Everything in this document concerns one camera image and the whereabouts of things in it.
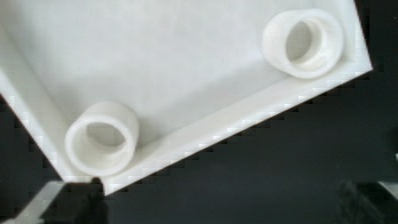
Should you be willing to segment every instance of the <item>white plastic panel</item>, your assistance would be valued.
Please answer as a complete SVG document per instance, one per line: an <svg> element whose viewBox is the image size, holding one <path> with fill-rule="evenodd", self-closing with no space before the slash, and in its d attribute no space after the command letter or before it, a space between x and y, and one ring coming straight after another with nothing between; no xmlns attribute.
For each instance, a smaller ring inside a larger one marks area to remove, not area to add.
<svg viewBox="0 0 398 224"><path fill-rule="evenodd" d="M344 35L316 79L262 54L271 18L303 9ZM0 92L65 181L90 179L63 147L85 109L115 101L134 111L138 146L106 194L371 70L351 0L3 0L0 23Z"/></svg>

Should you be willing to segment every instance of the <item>molded plastic frame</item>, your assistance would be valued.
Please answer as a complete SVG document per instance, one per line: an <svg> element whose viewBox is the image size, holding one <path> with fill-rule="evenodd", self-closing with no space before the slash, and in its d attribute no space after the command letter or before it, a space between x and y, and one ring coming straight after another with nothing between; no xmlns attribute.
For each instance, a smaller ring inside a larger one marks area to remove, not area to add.
<svg viewBox="0 0 398 224"><path fill-rule="evenodd" d="M316 79L285 78L145 144L136 149L127 169L101 178L106 194L113 193L371 70L353 1L314 0L312 7L333 14L344 30L342 59L332 71ZM51 95L33 73L15 42L3 27L0 27L0 93L63 181L88 182L92 177L74 168L65 157L63 137L70 123L62 116Z"/></svg>

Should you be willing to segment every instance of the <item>black background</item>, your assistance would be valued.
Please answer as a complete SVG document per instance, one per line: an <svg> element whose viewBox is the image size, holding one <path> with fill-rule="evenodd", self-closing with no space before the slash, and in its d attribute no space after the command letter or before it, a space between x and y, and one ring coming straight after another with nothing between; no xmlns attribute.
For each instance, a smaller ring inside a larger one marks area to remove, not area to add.
<svg viewBox="0 0 398 224"><path fill-rule="evenodd" d="M341 181L398 181L398 1L357 6L374 71L106 198L111 224L332 223ZM0 220L53 179L0 99Z"/></svg>

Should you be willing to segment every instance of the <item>white ring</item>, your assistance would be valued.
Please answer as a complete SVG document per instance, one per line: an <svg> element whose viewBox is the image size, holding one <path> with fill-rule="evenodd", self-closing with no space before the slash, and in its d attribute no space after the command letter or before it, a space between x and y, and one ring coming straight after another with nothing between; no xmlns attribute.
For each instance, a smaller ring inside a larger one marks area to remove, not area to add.
<svg viewBox="0 0 398 224"><path fill-rule="evenodd" d="M291 30L305 23L310 30L310 46L303 56L289 60L285 44ZM271 19L262 34L262 52L271 66L298 78L310 79L333 68L344 46L342 28L330 13L319 9L291 10Z"/></svg>
<svg viewBox="0 0 398 224"><path fill-rule="evenodd" d="M90 124L106 124L118 131L124 143L102 145L88 136ZM134 154L138 138L136 117L124 105L101 102L88 107L65 134L65 154L76 168L92 176L102 177L126 168Z"/></svg>

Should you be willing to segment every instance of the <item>black object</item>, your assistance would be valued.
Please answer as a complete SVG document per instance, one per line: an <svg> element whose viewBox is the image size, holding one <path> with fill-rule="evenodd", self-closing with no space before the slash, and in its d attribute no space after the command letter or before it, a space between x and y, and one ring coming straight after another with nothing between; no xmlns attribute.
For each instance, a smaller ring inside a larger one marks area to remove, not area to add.
<svg viewBox="0 0 398 224"><path fill-rule="evenodd" d="M65 184L40 219L44 224L108 223L108 208L99 179L94 179L90 184Z"/></svg>
<svg viewBox="0 0 398 224"><path fill-rule="evenodd" d="M396 224L398 200L380 183L341 184L337 224Z"/></svg>

